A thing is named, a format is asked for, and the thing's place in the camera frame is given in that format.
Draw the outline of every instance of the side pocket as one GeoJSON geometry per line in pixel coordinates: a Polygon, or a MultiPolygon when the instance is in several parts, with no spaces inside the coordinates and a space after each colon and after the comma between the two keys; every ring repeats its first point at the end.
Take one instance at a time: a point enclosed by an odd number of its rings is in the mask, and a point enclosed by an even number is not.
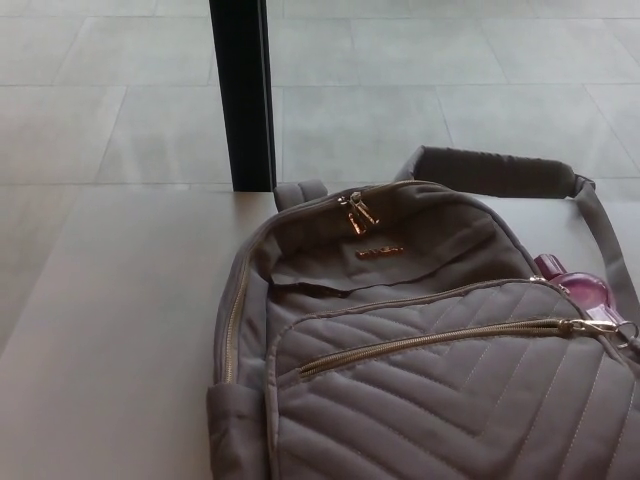
{"type": "Polygon", "coordinates": [[[215,480],[269,477],[262,392],[221,383],[207,391],[211,471],[215,480]]]}

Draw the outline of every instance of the zipper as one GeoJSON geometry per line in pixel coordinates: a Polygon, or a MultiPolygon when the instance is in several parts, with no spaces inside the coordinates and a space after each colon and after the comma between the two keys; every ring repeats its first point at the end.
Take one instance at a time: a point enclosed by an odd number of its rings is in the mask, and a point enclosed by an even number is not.
{"type": "Polygon", "coordinates": [[[423,295],[421,297],[411,297],[411,298],[405,298],[405,299],[399,299],[399,300],[386,300],[384,302],[366,303],[364,305],[358,305],[357,307],[341,308],[338,310],[327,310],[324,312],[318,312],[318,313],[312,313],[312,314],[306,315],[300,318],[299,321],[311,320],[312,318],[336,317],[336,316],[345,315],[349,313],[364,313],[370,310],[378,310],[380,308],[386,308],[386,307],[408,307],[410,305],[415,305],[415,304],[424,304],[424,302],[427,302],[427,301],[428,301],[427,303],[433,303],[439,300],[444,300],[449,297],[455,297],[459,294],[470,292],[472,290],[477,290],[480,288],[487,288],[487,287],[500,287],[502,285],[506,285],[507,283],[538,283],[541,285],[545,285],[549,287],[551,290],[555,290],[557,293],[565,297],[565,299],[569,303],[571,303],[571,305],[574,308],[576,308],[576,310],[583,313],[582,309],[573,300],[571,300],[571,297],[569,297],[563,289],[548,282],[545,278],[539,277],[536,275],[529,279],[505,278],[500,280],[487,280],[485,282],[473,283],[471,285],[465,285],[463,287],[454,288],[451,290],[447,290],[445,292],[433,293],[431,295],[423,295]]]}
{"type": "MultiPolygon", "coordinates": [[[[246,253],[243,254],[244,260],[240,270],[240,284],[238,286],[238,291],[235,294],[235,299],[233,302],[233,307],[231,308],[231,313],[229,314],[229,318],[226,325],[226,336],[224,343],[224,383],[232,383],[234,381],[235,374],[235,361],[233,358],[233,346],[236,342],[236,337],[238,334],[238,324],[241,313],[241,303],[247,293],[247,284],[249,283],[248,279],[248,263],[249,259],[252,256],[253,250],[260,244],[266,234],[269,232],[271,228],[284,221],[291,220],[296,217],[304,216],[309,212],[320,212],[323,210],[329,210],[336,205],[336,198],[338,199],[338,204],[346,207],[348,209],[347,212],[347,220],[351,224],[352,229],[357,235],[362,235],[366,233],[367,225],[364,223],[363,218],[372,225],[377,225],[379,220],[376,219],[374,215],[372,215],[369,208],[362,201],[362,197],[365,195],[369,195],[372,193],[383,192],[386,190],[393,190],[395,188],[404,187],[407,185],[427,185],[430,182],[425,182],[422,180],[402,180],[399,182],[389,183],[386,185],[380,185],[377,187],[368,187],[366,190],[362,190],[359,192],[353,192],[349,195],[347,199],[344,195],[336,197],[336,195],[329,196],[318,203],[314,203],[313,205],[301,205],[299,207],[294,207],[291,210],[284,212],[276,217],[273,217],[271,220],[265,222],[261,229],[256,232],[253,243],[251,243],[247,247],[246,253]]],[[[511,230],[502,222],[499,218],[494,216],[494,213],[488,208],[482,206],[482,204],[469,200],[468,202],[472,206],[482,209],[489,213],[494,220],[502,227],[505,233],[508,234],[509,238],[514,239],[513,233],[511,230]]],[[[536,266],[533,263],[533,260],[528,259],[528,263],[531,265],[531,268],[534,271],[536,270],[536,266]]]]}
{"type": "Polygon", "coordinates": [[[338,203],[346,207],[347,219],[356,235],[364,235],[370,225],[380,223],[380,220],[371,213],[369,207],[362,201],[362,192],[353,192],[349,197],[339,197],[338,203]]]}
{"type": "MultiPolygon", "coordinates": [[[[368,194],[370,192],[380,192],[384,190],[391,190],[394,188],[399,188],[406,185],[424,185],[429,182],[424,182],[422,180],[403,180],[401,182],[389,183],[386,185],[380,185],[378,187],[370,187],[365,190],[368,194]]],[[[367,218],[365,215],[366,212],[369,214],[370,218],[378,223],[378,220],[371,214],[368,207],[364,205],[362,202],[362,193],[363,192],[354,192],[359,193],[360,195],[355,195],[352,193],[348,199],[344,196],[338,197],[338,203],[343,206],[348,206],[350,211],[348,213],[352,215],[348,215],[347,218],[351,223],[352,228],[356,232],[357,235],[361,235],[366,232],[366,226],[364,226],[364,230],[359,232],[359,222],[361,222],[361,216],[367,218]]],[[[229,320],[227,322],[227,331],[225,336],[224,343],[224,383],[232,383],[234,377],[234,359],[233,359],[233,345],[236,341],[237,331],[238,331],[238,323],[240,318],[240,304],[241,300],[244,299],[245,294],[247,293],[247,284],[249,283],[249,279],[247,276],[247,265],[249,263],[249,258],[251,258],[251,254],[253,250],[260,244],[263,237],[267,234],[267,232],[273,228],[274,226],[284,222],[285,220],[291,220],[292,218],[302,216],[302,214],[311,212],[311,211],[322,211],[328,210],[335,206],[335,195],[328,197],[321,201],[320,203],[316,203],[311,206],[301,205],[300,207],[293,208],[288,212],[285,212],[277,217],[273,217],[271,221],[267,221],[263,224],[262,228],[255,236],[254,242],[248,247],[248,251],[244,255],[244,261],[242,263],[242,267],[240,270],[240,286],[238,287],[238,292],[235,296],[235,300],[233,302],[233,307],[231,308],[231,314],[229,315],[229,320]]]]}
{"type": "Polygon", "coordinates": [[[484,327],[465,328],[446,333],[420,335],[403,340],[382,342],[376,345],[344,350],[306,363],[298,368],[298,374],[301,379],[306,379],[362,360],[371,360],[416,347],[425,347],[471,338],[499,336],[566,337],[572,334],[593,336],[612,335],[617,332],[618,325],[612,321],[552,318],[524,320],[484,327]]]}

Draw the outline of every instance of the keyring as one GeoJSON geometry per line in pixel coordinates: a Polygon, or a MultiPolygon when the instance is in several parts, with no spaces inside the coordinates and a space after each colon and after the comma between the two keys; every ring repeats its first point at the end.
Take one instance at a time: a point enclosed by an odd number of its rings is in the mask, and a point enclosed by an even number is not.
{"type": "Polygon", "coordinates": [[[629,346],[629,343],[631,343],[632,340],[635,340],[636,338],[640,337],[640,327],[638,327],[638,325],[636,325],[633,322],[622,322],[620,325],[618,325],[618,333],[622,333],[620,329],[625,325],[633,325],[633,336],[627,340],[627,343],[618,345],[618,350],[627,348],[629,346]]]}

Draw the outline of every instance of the brand logo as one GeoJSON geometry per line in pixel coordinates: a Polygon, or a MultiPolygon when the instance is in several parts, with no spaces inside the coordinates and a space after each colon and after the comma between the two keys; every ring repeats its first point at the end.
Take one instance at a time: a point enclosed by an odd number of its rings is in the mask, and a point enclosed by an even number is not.
{"type": "Polygon", "coordinates": [[[379,257],[390,257],[400,255],[404,252],[402,247],[380,247],[369,250],[357,250],[356,257],[360,260],[372,260],[379,257]]]}

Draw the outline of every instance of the zipper track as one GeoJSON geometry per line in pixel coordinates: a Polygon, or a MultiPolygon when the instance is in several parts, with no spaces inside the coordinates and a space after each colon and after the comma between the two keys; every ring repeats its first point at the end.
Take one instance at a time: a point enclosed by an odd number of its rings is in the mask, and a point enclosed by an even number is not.
{"type": "Polygon", "coordinates": [[[363,313],[366,311],[379,310],[381,308],[386,308],[386,307],[407,307],[414,304],[419,305],[421,304],[421,302],[425,302],[427,300],[428,302],[425,304],[428,304],[428,303],[437,302],[439,300],[444,300],[446,298],[455,297],[458,294],[470,292],[472,290],[478,290],[480,288],[485,288],[485,287],[500,287],[508,283],[528,283],[528,284],[535,283],[537,285],[544,285],[550,288],[551,290],[554,290],[560,295],[562,295],[581,314],[584,313],[582,311],[582,308],[580,308],[578,304],[576,304],[571,299],[571,297],[569,297],[567,293],[564,290],[562,290],[560,287],[557,287],[556,285],[548,282],[542,277],[531,277],[530,279],[504,278],[500,280],[487,280],[485,282],[472,283],[471,285],[465,285],[463,287],[453,288],[451,290],[447,290],[440,293],[433,293],[431,295],[423,295],[420,297],[411,297],[411,298],[398,299],[398,300],[386,300],[384,302],[372,302],[372,303],[366,303],[364,305],[358,305],[357,307],[341,308],[338,310],[327,310],[324,312],[312,313],[310,315],[306,315],[300,318],[299,321],[311,320],[314,318],[337,317],[337,316],[346,315],[349,313],[363,313]]]}
{"type": "Polygon", "coordinates": [[[301,379],[307,379],[329,370],[334,370],[354,362],[379,358],[384,355],[397,353],[411,348],[425,347],[438,343],[453,342],[481,337],[497,336],[527,336],[527,337],[551,337],[567,336],[571,333],[586,333],[592,335],[605,335],[617,332],[617,325],[611,323],[591,322],[583,319],[540,319],[524,320],[519,322],[487,325],[484,327],[465,328],[446,333],[420,335],[402,340],[391,340],[343,350],[338,353],[325,355],[310,361],[298,368],[301,379]]]}
{"type": "MultiPolygon", "coordinates": [[[[438,184],[435,184],[433,182],[426,182],[422,180],[402,180],[399,182],[389,183],[386,185],[374,186],[369,188],[364,187],[363,189],[360,189],[360,191],[362,192],[363,196],[364,195],[368,196],[369,194],[372,194],[375,192],[393,190],[393,189],[400,188],[407,185],[438,185],[438,184]]],[[[446,192],[448,190],[446,187],[442,185],[438,185],[438,186],[443,188],[443,192],[446,192]]],[[[323,210],[339,208],[340,205],[336,201],[344,195],[345,195],[344,192],[340,192],[324,198],[320,203],[315,203],[309,206],[301,205],[299,207],[294,207],[290,211],[284,212],[276,217],[273,217],[272,220],[267,221],[262,225],[261,229],[256,233],[253,243],[251,243],[247,247],[247,251],[243,253],[244,260],[242,262],[242,267],[240,270],[240,286],[238,287],[238,291],[235,294],[233,307],[231,308],[231,313],[229,315],[227,324],[225,326],[226,335],[225,335],[224,354],[223,354],[224,355],[224,377],[222,379],[224,383],[233,383],[234,381],[235,360],[233,358],[232,352],[233,352],[233,346],[234,346],[234,343],[236,342],[236,337],[238,333],[238,323],[240,318],[240,304],[241,304],[241,300],[245,298],[246,291],[247,291],[247,284],[248,284],[247,266],[249,264],[249,259],[251,258],[251,254],[253,253],[253,250],[259,245],[259,243],[263,240],[263,238],[266,236],[266,234],[269,232],[271,228],[279,225],[280,223],[283,223],[284,221],[292,220],[298,216],[303,216],[304,214],[309,212],[321,212],[323,210]]],[[[498,225],[502,228],[502,230],[507,234],[509,239],[513,241],[514,246],[518,248],[517,240],[515,239],[513,232],[511,232],[509,227],[502,220],[496,217],[495,212],[493,212],[490,208],[472,199],[469,199],[467,202],[460,199],[458,200],[458,202],[468,203],[470,206],[477,208],[479,210],[483,210],[489,215],[491,215],[493,220],[496,223],[498,223],[498,225]]],[[[521,251],[525,260],[527,260],[527,263],[531,266],[532,271],[537,272],[537,267],[533,263],[533,260],[531,260],[531,258],[528,257],[521,248],[519,250],[521,251]]]]}

